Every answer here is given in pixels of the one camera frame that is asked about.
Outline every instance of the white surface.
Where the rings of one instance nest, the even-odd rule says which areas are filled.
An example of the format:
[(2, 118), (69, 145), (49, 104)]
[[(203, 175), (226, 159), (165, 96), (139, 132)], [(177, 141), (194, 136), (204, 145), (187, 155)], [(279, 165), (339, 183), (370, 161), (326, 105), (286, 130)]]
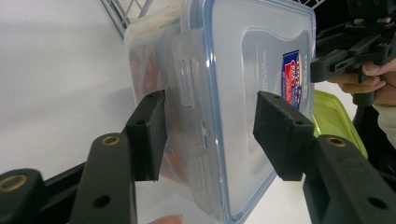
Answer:
[[(99, 0), (2, 1), (0, 85), (0, 174), (34, 168), (47, 179), (78, 165), (134, 109), (122, 39)], [(140, 223), (205, 219), (161, 185), (138, 183), (137, 196)], [(277, 178), (246, 223), (309, 222), (302, 183)]]

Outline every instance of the human hand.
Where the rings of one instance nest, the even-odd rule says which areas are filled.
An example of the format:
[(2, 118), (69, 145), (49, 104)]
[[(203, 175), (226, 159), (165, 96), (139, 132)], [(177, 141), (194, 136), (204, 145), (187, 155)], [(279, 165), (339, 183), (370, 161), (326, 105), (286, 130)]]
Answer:
[(182, 224), (183, 216), (182, 215), (170, 215), (166, 217), (160, 217), (149, 224)]
[(363, 73), (368, 77), (358, 83), (358, 74), (342, 73), (328, 79), (347, 93), (367, 93), (375, 91), (375, 105), (396, 106), (396, 59), (384, 65), (366, 63)]

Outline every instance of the yellow-green object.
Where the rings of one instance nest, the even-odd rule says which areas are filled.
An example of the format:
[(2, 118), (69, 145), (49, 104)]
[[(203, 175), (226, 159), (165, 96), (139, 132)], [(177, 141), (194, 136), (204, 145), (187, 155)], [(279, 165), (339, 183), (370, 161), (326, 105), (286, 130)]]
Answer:
[(367, 159), (367, 151), (349, 118), (343, 104), (338, 98), (324, 91), (315, 90), (314, 116), (315, 136), (332, 134), (343, 137), (358, 148)]

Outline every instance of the label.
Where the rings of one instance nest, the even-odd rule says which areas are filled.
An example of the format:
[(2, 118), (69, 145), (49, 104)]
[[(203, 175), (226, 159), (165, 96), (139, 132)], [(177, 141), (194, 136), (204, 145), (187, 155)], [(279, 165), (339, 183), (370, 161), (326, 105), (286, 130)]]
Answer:
[(295, 108), (300, 108), (302, 71), (299, 50), (283, 54), (282, 97)]

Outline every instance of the metal rack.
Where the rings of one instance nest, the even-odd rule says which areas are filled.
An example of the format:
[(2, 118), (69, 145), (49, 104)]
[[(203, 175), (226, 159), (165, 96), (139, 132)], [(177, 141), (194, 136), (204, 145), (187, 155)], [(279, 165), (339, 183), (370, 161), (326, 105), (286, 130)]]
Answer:
[[(108, 14), (116, 24), (122, 36), (125, 33), (125, 29), (129, 24), (131, 24), (133, 20), (148, 15), (150, 9), (164, 8), (165, 6), (169, 6), (169, 4), (174, 4), (181, 1), (183, 0), (102, 0), (105, 8), (108, 11)], [(325, 0), (295, 1), (315, 9)]]

